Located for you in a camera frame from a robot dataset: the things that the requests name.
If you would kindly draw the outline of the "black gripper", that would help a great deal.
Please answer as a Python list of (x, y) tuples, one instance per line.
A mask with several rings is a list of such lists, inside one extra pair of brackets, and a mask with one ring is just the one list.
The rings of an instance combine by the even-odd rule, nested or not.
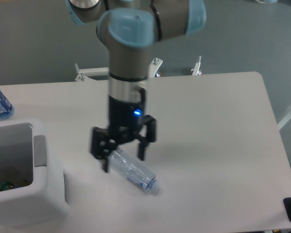
[[(118, 144), (125, 144), (137, 139), (138, 158), (145, 160), (146, 148), (156, 141), (157, 120), (151, 115), (145, 115), (145, 102), (121, 101), (109, 96), (109, 126), (108, 129), (94, 127), (90, 153), (100, 160), (104, 172), (109, 172), (109, 155)], [(146, 127), (145, 136), (140, 134)]]

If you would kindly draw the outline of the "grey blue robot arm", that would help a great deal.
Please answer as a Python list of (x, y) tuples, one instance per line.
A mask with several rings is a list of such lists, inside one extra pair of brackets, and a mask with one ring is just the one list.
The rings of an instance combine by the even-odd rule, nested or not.
[(200, 31), (206, 24), (202, 0), (68, 0), (72, 20), (96, 22), (96, 34), (109, 53), (109, 124), (94, 127), (91, 154), (108, 171), (118, 146), (139, 141), (138, 158), (156, 141), (154, 117), (146, 114), (152, 46)]

